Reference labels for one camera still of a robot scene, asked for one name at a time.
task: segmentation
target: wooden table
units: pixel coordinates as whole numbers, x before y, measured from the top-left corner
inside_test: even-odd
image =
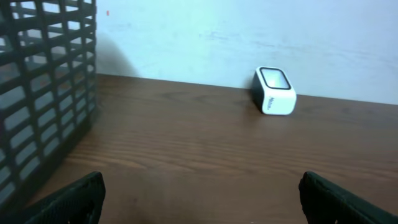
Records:
[[[98,170],[101,223],[306,223],[313,170],[398,214],[398,106],[298,96],[260,114],[247,90],[99,76],[101,115],[35,200]]]

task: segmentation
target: black plastic basket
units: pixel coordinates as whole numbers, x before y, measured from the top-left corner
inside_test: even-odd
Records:
[[[0,213],[20,209],[96,111],[95,0],[0,1]]]

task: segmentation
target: wooden tabletop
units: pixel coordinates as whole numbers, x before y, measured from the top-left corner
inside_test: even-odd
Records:
[[[99,76],[101,114],[35,200],[98,170],[100,223],[307,223],[312,170],[398,214],[398,106],[298,96],[261,114],[247,90]]]

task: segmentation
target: white device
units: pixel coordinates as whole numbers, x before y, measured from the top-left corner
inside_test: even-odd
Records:
[[[264,114],[288,115],[294,110],[297,95],[282,70],[258,67],[252,83],[253,101]]]

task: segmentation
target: watch face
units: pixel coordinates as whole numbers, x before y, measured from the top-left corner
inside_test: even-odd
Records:
[[[276,68],[261,68],[260,72],[269,88],[281,90],[290,89],[290,84],[281,70]]]

